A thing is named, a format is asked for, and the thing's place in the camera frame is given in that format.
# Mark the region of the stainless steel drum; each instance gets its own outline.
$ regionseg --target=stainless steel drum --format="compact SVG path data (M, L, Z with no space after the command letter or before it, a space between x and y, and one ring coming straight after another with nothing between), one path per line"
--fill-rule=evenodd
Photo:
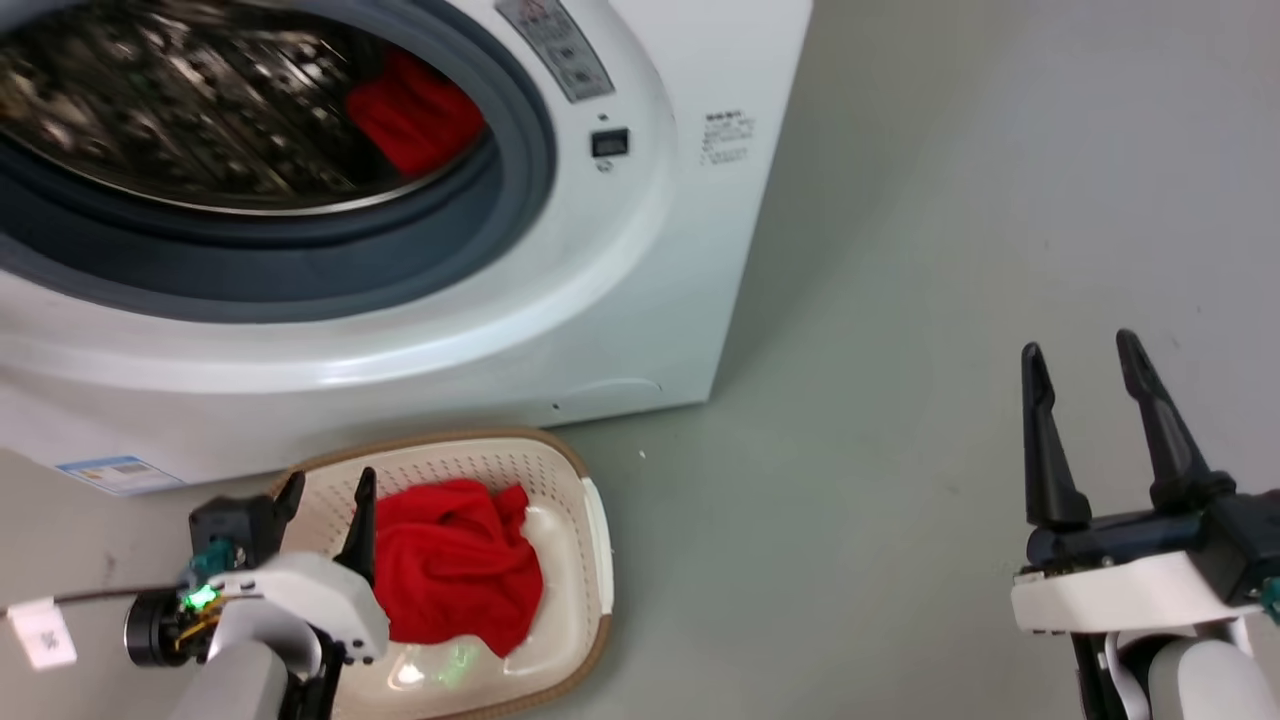
M284 217L366 208L452 167L406 178L347 118L347 94L378 77L385 45L230 0L95 0L0 42L0 133L169 205Z

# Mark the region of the cable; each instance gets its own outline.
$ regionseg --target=cable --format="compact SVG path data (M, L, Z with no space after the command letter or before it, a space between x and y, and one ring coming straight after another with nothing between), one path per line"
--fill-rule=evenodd
M110 588L104 591L77 592L68 594L55 594L54 605L59 606L78 605L82 602L95 602L99 600L118 600L122 597L134 597L150 592L165 592L165 591L179 592L184 589L187 589L187 585L147 585L137 588ZM0 609L0 620L6 619L8 616L9 616L9 609L8 607Z

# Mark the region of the white tag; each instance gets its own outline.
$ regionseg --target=white tag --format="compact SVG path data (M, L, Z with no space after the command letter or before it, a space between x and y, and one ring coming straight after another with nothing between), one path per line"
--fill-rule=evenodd
M67 630L63 611L46 597L9 607L9 624L18 642L27 651L27 660L36 670L49 670L76 662L76 646Z

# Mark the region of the green led light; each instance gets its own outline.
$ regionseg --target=green led light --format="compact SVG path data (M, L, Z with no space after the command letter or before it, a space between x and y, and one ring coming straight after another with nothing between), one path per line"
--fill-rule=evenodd
M210 602L218 600L218 591L210 585L204 585L191 592L182 600L183 605L195 611L204 610Z
M463 678L467 676L467 670L480 656L475 647L468 644L456 644L453 646L453 655L445 661L444 667L435 674L435 682L443 684L451 691L458 689L462 684Z

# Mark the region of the gray floor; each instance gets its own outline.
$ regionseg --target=gray floor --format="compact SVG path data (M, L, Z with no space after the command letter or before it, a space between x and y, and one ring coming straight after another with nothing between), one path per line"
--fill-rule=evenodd
M1068 643L1009 609L1018 351L1044 342L1097 510L1149 479L1121 324L1211 461L1274 483L1276 27L1266 0L819 0L717 397L563 430L609 512L617 624L532 716L1079 717ZM168 573L211 492L0 477L4 602ZM8 715L163 717L182 674L127 664L120 610L68 612L65 671L5 633Z

